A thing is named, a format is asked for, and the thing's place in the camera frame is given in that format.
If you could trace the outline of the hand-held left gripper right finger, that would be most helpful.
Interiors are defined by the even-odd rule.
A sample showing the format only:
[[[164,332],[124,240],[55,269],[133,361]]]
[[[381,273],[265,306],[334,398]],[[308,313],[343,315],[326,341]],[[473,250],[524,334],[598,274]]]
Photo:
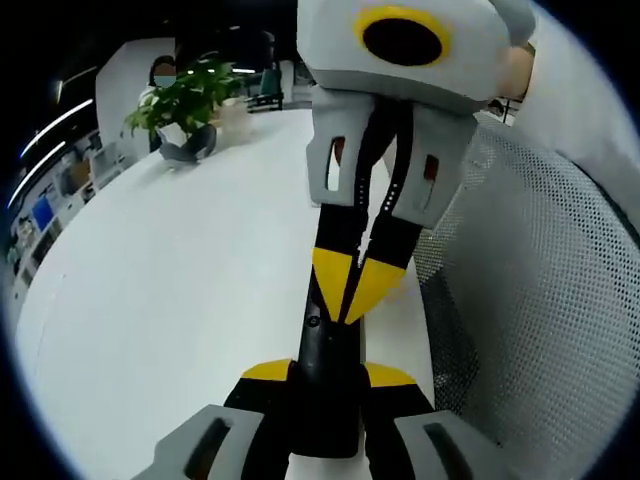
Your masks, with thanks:
[[[436,411],[402,370],[363,364],[364,448],[374,479],[503,479],[501,450],[450,411]]]

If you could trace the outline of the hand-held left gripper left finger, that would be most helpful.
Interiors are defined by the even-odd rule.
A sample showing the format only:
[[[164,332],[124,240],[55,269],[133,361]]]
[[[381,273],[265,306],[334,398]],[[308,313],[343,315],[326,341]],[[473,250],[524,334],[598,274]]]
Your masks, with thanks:
[[[293,450],[290,358],[246,370],[221,405],[161,439],[156,479],[284,479]]]

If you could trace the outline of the person's right hand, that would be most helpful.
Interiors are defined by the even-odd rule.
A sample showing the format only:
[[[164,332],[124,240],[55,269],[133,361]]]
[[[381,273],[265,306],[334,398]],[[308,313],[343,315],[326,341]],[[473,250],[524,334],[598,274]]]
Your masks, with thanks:
[[[529,88],[535,59],[535,48],[527,43],[512,47],[507,54],[507,68],[497,94],[510,100],[521,100]]]

